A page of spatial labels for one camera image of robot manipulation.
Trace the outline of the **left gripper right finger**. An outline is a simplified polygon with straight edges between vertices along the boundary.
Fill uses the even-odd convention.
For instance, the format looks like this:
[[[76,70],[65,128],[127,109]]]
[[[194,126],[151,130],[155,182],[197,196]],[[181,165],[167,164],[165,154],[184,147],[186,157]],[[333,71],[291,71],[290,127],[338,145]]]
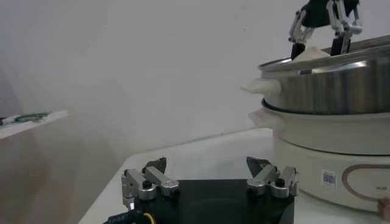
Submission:
[[[286,166],[282,171],[266,159],[248,156],[246,163],[252,178],[246,181],[247,189],[256,197],[270,193],[274,198],[289,198],[297,195],[297,172]]]

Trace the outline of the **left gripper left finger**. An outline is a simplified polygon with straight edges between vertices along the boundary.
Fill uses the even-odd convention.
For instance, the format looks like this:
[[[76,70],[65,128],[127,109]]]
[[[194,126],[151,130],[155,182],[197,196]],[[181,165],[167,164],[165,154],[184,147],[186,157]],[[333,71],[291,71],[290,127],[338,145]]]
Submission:
[[[165,157],[149,161],[141,171],[126,169],[121,175],[122,203],[128,210],[134,210],[136,201],[149,202],[162,197],[175,198],[180,194],[178,180],[165,175]]]

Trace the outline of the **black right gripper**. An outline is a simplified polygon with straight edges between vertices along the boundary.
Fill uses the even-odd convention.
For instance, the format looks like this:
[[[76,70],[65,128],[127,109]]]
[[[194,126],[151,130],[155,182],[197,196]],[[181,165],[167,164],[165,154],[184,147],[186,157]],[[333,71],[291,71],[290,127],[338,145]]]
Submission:
[[[309,0],[296,12],[289,30],[290,58],[295,59],[305,50],[306,42],[314,32],[312,27],[329,25],[335,32],[331,56],[348,53],[351,37],[363,30],[360,0]]]

